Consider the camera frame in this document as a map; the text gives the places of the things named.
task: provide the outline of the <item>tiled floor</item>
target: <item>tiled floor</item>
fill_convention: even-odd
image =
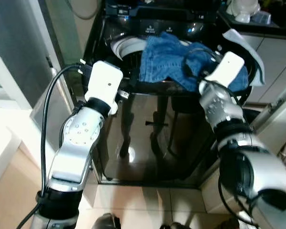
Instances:
[[[18,150],[0,180],[0,229],[16,228],[35,205],[39,187],[39,169]],[[122,229],[159,229],[173,221],[192,229],[214,229],[229,218],[206,214],[199,190],[97,185],[93,176],[79,209],[76,229],[91,229],[104,213],[119,217]]]
[[[214,229],[229,218],[206,214],[199,190],[88,184],[76,229],[90,229],[104,213],[119,217],[122,229],[159,229],[175,221],[192,229]]]

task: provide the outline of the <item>washing machine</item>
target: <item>washing machine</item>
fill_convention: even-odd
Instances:
[[[165,31],[180,42],[202,42],[212,50],[242,53],[247,68],[254,63],[246,51],[222,38],[218,26],[220,0],[103,0],[94,20],[84,59],[103,60],[123,72],[120,90],[128,99],[102,129],[93,169],[99,183],[197,187],[217,159],[215,142],[199,105],[200,95],[167,78],[139,82],[141,54],[148,36]],[[84,91],[89,78],[83,77]],[[250,88],[239,92],[243,101]]]

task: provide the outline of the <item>countertop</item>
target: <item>countertop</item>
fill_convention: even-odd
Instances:
[[[284,12],[284,9],[277,10],[275,15],[272,15],[270,25],[254,22],[248,24],[237,22],[234,20],[234,16],[227,14],[225,10],[226,6],[222,5],[218,11],[217,23],[226,26],[227,29],[233,28],[247,35],[286,39],[286,21],[276,22],[276,19],[280,18],[279,14]]]

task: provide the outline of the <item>silver robot arm segment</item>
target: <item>silver robot arm segment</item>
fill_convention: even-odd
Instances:
[[[35,213],[31,229],[74,229],[78,206],[86,184],[104,120],[117,111],[115,97],[123,73],[109,63],[98,61],[91,71],[86,104],[63,128],[63,143],[53,159],[46,196]]]
[[[244,62],[227,53],[208,80],[228,86]],[[286,229],[286,169],[255,136],[242,108],[215,84],[201,83],[200,104],[211,125],[221,156],[220,182],[234,196],[245,197],[249,212],[262,229]]]

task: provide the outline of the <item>washing machine drum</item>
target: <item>washing machine drum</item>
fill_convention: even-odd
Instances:
[[[188,41],[180,41],[183,45],[189,45]],[[146,39],[128,36],[111,42],[111,50],[120,59],[135,52],[142,52],[146,47]]]

